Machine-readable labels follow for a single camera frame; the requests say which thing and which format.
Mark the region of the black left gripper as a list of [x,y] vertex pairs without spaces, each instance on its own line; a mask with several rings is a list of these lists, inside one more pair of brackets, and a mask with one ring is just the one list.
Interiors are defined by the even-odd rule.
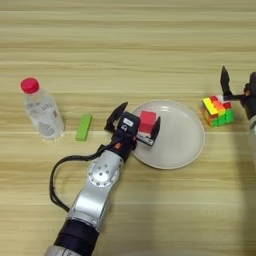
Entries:
[[[128,103],[124,102],[114,109],[114,111],[111,113],[111,115],[108,117],[106,121],[106,125],[104,127],[106,131],[115,131],[114,122],[121,117],[127,105]],[[150,147],[153,146],[160,131],[160,124],[161,117],[159,116],[153,126],[150,137],[144,136],[140,133],[138,133],[137,135],[130,135],[122,131],[116,132],[111,139],[113,146],[110,148],[110,151],[117,154],[119,157],[122,158],[124,162],[126,162],[131,152],[136,149],[137,142],[141,142]]]

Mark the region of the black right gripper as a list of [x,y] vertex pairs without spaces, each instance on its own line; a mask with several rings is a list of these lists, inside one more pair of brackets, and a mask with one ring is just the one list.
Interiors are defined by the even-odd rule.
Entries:
[[235,101],[238,100],[243,108],[245,109],[248,119],[256,116],[256,96],[253,95],[232,95],[232,92],[229,87],[229,74],[225,67],[222,67],[220,84],[223,92],[224,99],[226,101]]

